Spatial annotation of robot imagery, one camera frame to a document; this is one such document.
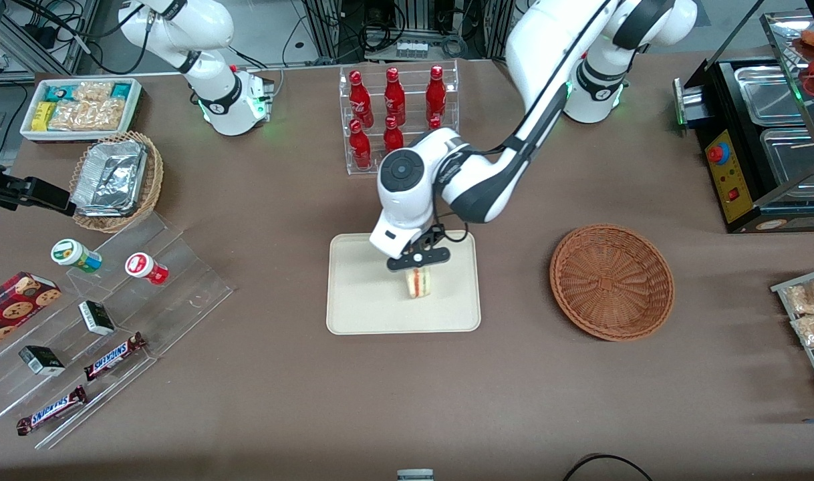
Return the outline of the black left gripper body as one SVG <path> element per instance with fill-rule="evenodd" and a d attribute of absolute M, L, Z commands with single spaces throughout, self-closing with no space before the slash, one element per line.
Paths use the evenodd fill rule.
<path fill-rule="evenodd" d="M 437 247 L 444 238 L 446 238 L 444 226 L 431 226 L 417 240 L 407 244 L 399 258 L 388 259 L 388 270 L 406 271 L 448 262 L 452 258 L 450 250 L 447 247 Z"/>

